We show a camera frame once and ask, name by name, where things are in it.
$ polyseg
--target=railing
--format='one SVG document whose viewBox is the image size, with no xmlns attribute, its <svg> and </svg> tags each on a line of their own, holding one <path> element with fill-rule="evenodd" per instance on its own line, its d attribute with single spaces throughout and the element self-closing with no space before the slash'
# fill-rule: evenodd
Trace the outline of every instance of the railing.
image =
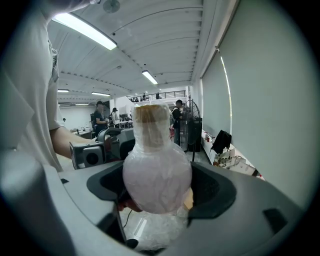
<svg viewBox="0 0 320 256">
<path fill-rule="evenodd" d="M 185 97 L 186 97 L 185 90 L 160 92 L 159 93 L 159 99 L 173 99 L 173 98 L 185 98 Z M 137 97 L 127 96 L 127 98 L 132 102 L 151 101 L 151 100 L 157 99 L 157 93 L 148 94 L 148 95 L 145 95 L 145 97 L 143 97 L 143 96 L 137 96 Z"/>
</svg>

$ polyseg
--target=cable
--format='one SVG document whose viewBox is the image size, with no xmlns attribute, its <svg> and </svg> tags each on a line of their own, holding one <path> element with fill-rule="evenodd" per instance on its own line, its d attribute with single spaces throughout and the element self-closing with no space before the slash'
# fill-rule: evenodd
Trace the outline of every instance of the cable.
<svg viewBox="0 0 320 256">
<path fill-rule="evenodd" d="M 132 210 L 129 212 L 128 217 L 126 218 L 126 223 L 124 224 L 124 226 L 122 227 L 123 229 L 126 227 L 126 225 L 128 224 L 128 220 L 129 220 L 129 216 L 130 213 L 132 212 Z"/>
</svg>

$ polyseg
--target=bottle-shaped object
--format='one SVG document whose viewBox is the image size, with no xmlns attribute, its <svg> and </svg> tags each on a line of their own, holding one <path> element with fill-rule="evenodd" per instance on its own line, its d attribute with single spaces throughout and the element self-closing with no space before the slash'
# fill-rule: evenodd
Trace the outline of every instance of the bottle-shaped object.
<svg viewBox="0 0 320 256">
<path fill-rule="evenodd" d="M 135 104 L 135 146 L 123 164 L 123 180 L 143 211 L 164 214 L 183 205 L 192 178 L 191 164 L 169 134 L 169 108 L 160 100 Z"/>
</svg>

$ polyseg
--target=hand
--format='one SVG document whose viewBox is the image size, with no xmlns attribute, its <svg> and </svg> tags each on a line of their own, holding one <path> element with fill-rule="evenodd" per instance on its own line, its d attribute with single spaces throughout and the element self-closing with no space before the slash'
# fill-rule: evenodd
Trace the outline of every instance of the hand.
<svg viewBox="0 0 320 256">
<path fill-rule="evenodd" d="M 124 208 L 126 208 L 126 207 L 129 207 L 130 209 L 134 210 L 137 213 L 142 212 L 142 210 L 139 209 L 139 207 L 135 204 L 135 202 L 132 199 L 129 199 L 124 202 L 120 202 L 118 204 L 118 211 L 122 212 L 124 210 Z"/>
</svg>

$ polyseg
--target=camera lens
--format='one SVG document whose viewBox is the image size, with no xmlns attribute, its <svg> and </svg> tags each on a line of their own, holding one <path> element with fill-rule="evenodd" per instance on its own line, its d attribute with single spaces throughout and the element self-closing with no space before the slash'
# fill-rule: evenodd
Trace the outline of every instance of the camera lens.
<svg viewBox="0 0 320 256">
<path fill-rule="evenodd" d="M 89 165 L 96 165 L 99 161 L 99 157 L 95 153 L 89 153 L 86 156 L 86 161 L 88 162 Z"/>
</svg>

